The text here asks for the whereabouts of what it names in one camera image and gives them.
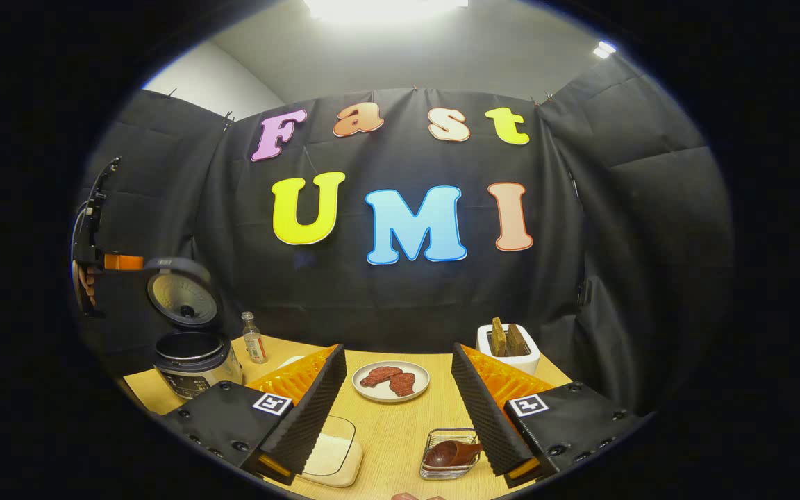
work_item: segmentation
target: table surface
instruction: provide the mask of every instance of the table surface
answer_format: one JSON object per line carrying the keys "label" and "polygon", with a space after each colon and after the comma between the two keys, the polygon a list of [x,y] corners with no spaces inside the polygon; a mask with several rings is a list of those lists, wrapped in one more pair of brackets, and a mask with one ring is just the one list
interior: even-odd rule
{"label": "table surface", "polygon": [[[234,351],[242,365],[244,382],[251,382],[275,370],[292,356],[304,356],[323,349],[323,346],[299,344],[266,335],[264,345],[269,360],[258,365],[249,358],[241,337],[233,341]],[[453,374],[450,373],[453,355],[346,351],[345,356],[347,377],[330,415],[347,418],[356,425],[355,440],[359,440],[363,447],[356,482],[350,487],[336,488],[302,480],[299,476],[295,477],[291,487],[268,478],[265,481],[317,500],[390,500],[394,494],[403,492],[413,494],[420,500],[438,495],[446,500],[486,500],[533,484],[530,482],[509,490],[504,478],[492,475],[483,453],[480,462],[457,480],[428,481],[419,477],[419,465],[429,431],[438,427],[472,427]],[[369,363],[386,360],[409,361],[428,370],[431,384],[425,393],[401,403],[378,403],[359,395],[351,384],[353,373]],[[555,386],[571,382],[544,355],[540,355],[535,375]],[[147,409],[160,415],[186,402],[176,396],[152,368],[125,376],[125,382]]]}

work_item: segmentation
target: rice cooker lid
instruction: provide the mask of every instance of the rice cooker lid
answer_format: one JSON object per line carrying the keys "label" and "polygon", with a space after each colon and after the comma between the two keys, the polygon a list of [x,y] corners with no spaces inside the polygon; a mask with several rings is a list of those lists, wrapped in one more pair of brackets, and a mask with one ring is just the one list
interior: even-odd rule
{"label": "rice cooker lid", "polygon": [[208,269],[184,257],[151,259],[145,269],[158,269],[147,281],[150,303],[178,326],[207,326],[217,319],[219,301]]}

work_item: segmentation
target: wooden spoon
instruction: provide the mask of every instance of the wooden spoon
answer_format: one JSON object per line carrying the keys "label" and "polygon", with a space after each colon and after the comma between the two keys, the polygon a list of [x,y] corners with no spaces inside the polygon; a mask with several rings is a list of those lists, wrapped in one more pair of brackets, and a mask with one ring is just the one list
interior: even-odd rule
{"label": "wooden spoon", "polygon": [[468,465],[481,450],[483,445],[480,443],[469,445],[456,440],[441,441],[428,450],[428,455],[425,455],[425,465],[431,467]]}

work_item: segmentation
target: meat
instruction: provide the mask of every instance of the meat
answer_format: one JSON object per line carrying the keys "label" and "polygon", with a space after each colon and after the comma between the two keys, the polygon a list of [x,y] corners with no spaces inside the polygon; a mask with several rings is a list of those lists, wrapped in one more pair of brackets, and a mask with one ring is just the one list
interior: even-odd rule
{"label": "meat", "polygon": [[409,396],[413,393],[415,374],[396,374],[391,376],[390,388],[397,396]]}
{"label": "meat", "polygon": [[391,376],[402,374],[403,370],[398,367],[378,367],[369,372],[365,379],[360,381],[364,387],[375,387],[376,385],[388,380]]}

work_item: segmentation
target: glass bottle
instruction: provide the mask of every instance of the glass bottle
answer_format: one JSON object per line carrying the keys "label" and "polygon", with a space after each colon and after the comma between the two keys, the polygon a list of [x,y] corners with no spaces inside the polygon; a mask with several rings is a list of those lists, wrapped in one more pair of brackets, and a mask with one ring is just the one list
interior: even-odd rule
{"label": "glass bottle", "polygon": [[261,330],[255,326],[253,321],[253,314],[251,311],[242,313],[242,321],[245,326],[242,327],[242,339],[245,341],[245,349],[249,352],[251,361],[253,363],[266,363],[267,352],[264,351],[264,339],[261,338]]}

